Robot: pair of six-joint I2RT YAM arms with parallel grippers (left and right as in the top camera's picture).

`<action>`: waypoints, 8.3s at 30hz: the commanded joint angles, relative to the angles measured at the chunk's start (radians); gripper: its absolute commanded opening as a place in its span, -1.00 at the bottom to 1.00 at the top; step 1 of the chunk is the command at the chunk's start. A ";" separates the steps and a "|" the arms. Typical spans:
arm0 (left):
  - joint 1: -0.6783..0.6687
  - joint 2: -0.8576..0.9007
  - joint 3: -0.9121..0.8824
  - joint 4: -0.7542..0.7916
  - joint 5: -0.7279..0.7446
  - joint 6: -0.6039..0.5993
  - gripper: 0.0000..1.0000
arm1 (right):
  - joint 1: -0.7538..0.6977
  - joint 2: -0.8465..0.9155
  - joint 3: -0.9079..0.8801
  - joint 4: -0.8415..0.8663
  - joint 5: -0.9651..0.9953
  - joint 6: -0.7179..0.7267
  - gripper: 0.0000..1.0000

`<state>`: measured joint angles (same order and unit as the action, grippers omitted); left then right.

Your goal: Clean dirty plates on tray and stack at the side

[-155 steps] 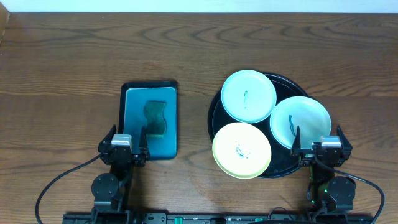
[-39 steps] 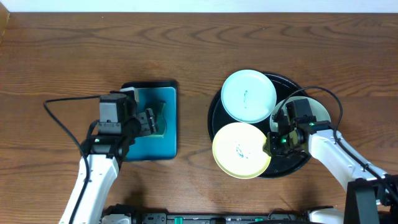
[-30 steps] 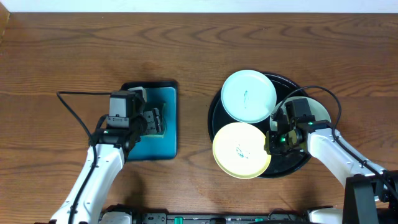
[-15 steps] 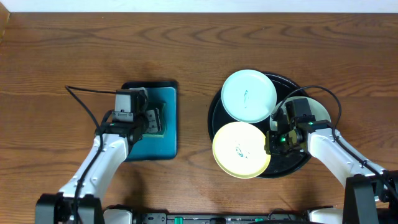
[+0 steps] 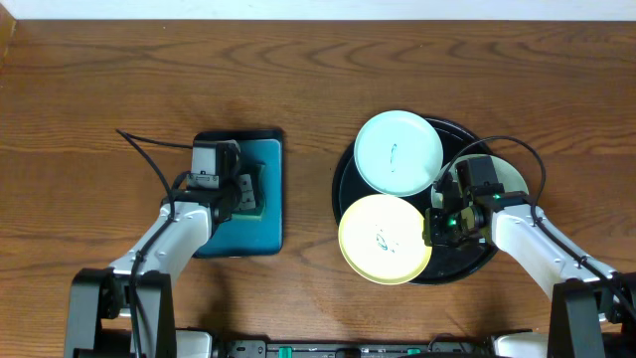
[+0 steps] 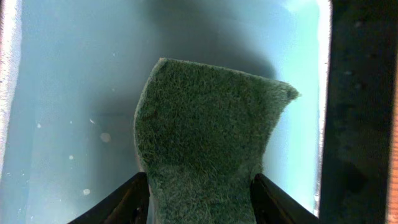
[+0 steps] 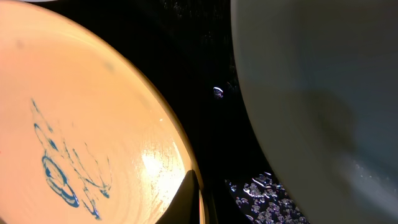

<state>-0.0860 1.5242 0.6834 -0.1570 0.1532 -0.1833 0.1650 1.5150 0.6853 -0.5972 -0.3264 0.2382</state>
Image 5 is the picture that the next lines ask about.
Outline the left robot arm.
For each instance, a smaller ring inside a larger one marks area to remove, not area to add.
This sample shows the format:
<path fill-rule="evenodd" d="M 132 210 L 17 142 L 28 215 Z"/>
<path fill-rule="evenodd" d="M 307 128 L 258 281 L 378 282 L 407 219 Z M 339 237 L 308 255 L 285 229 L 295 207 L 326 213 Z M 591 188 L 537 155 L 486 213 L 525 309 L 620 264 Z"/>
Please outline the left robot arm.
<path fill-rule="evenodd" d="M 187 186 L 167 189 L 155 223 L 107 268 L 73 279 L 67 357 L 213 357 L 212 334 L 175 324 L 173 286 L 242 197 L 234 140 L 196 141 Z"/>

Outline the green sponge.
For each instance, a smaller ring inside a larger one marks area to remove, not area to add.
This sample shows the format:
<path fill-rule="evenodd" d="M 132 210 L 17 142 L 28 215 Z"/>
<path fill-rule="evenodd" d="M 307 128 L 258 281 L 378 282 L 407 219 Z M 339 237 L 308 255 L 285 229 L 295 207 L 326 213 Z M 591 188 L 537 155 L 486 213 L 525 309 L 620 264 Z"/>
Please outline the green sponge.
<path fill-rule="evenodd" d="M 261 163 L 248 165 L 241 174 L 249 174 L 252 179 L 256 208 L 248 211 L 240 211 L 237 207 L 233 210 L 233 215 L 242 220 L 256 220 L 260 221 L 262 213 L 265 208 L 265 199 L 263 194 L 262 176 L 264 172 L 264 165 Z"/>

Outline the yellow plate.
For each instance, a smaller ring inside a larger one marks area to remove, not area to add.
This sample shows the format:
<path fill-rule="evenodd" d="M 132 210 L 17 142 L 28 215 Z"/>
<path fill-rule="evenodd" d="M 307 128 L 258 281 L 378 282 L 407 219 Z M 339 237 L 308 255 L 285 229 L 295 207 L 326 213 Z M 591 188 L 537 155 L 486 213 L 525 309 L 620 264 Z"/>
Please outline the yellow plate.
<path fill-rule="evenodd" d="M 385 285 L 409 282 L 430 262 L 425 219 L 408 201 L 374 194 L 354 202 L 338 226 L 338 242 L 348 265 L 365 279 Z"/>

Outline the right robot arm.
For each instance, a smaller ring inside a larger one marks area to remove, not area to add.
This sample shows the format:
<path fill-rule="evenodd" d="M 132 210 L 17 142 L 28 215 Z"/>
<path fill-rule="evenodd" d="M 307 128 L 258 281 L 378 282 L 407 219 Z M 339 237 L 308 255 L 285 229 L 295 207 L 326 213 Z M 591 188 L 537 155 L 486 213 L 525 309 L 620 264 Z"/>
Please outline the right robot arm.
<path fill-rule="evenodd" d="M 512 257 L 552 304 L 549 331 L 501 334 L 498 357 L 632 357 L 635 275 L 587 254 L 558 230 L 524 191 L 500 183 L 431 191 L 425 242 L 460 249 L 495 247 Z"/>

